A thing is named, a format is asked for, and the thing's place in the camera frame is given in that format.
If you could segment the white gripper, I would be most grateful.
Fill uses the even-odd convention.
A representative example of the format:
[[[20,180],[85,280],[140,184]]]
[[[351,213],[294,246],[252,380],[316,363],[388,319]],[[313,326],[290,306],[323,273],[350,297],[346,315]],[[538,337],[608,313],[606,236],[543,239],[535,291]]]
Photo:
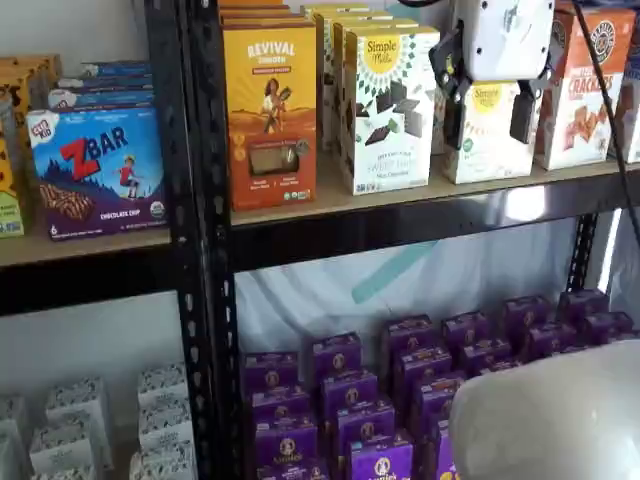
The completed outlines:
[[[555,3],[544,0],[455,1],[451,31],[430,49],[436,83],[445,98],[444,139],[460,150],[465,96],[472,82],[518,81],[510,135],[530,143],[538,79],[549,53]]]

